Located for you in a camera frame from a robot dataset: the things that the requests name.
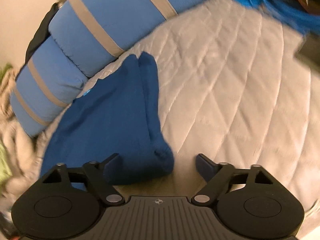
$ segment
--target bright blue object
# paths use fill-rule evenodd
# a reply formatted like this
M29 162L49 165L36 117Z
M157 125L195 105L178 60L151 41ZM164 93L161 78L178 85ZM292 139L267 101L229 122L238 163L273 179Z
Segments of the bright blue object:
M173 154L158 117L158 73L154 58L128 56L121 67L75 99L45 152L41 174L56 163L79 167L113 153L104 178L131 184L172 172Z
M288 0L236 0L246 7L258 8L263 4L266 13L289 25L302 34L314 32L320 34L320 16L310 15L291 6Z
M168 0L181 13L204 0ZM150 0L82 0L97 22L123 50L165 21ZM63 52L92 77L116 58L110 55L79 20L67 1L49 25Z
M70 104L88 81L88 78L63 54L51 36L36 50L32 61L45 86L65 104ZM46 97L27 65L20 71L16 83L24 102L43 121L52 122L63 110L63 107L55 105ZM10 104L29 136L35 136L45 128L26 112L14 93L11 94Z

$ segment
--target blue pillow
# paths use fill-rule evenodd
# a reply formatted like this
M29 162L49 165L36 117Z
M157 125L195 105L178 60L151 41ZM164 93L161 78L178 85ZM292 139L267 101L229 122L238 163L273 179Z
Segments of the blue pillow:
M20 71L10 103L25 132L43 131L82 91L88 78L50 36Z

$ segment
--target beige wall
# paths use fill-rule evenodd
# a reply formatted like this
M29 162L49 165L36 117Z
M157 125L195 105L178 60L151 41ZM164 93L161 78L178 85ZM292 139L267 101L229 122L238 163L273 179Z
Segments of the beige wall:
M24 63L26 49L56 0L0 0L0 66Z

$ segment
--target crosshair logo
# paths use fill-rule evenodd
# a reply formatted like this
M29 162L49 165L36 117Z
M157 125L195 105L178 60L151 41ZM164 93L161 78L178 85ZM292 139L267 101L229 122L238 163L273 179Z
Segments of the crosshair logo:
M159 199L159 198L154 201L154 203L156 203L158 205L162 204L163 202L164 201L162 199Z

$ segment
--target quilted bedspread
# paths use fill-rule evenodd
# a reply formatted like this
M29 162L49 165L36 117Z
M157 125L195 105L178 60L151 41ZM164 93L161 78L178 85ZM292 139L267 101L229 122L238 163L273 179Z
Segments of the quilted bedspread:
M306 210L298 237L320 225L320 77L294 58L302 37L232 0L208 0L159 26L85 86L113 73L129 54L158 65L159 117L173 173L118 187L127 195L192 196L204 181L195 156L237 168L258 163ZM59 118L38 139L44 150Z

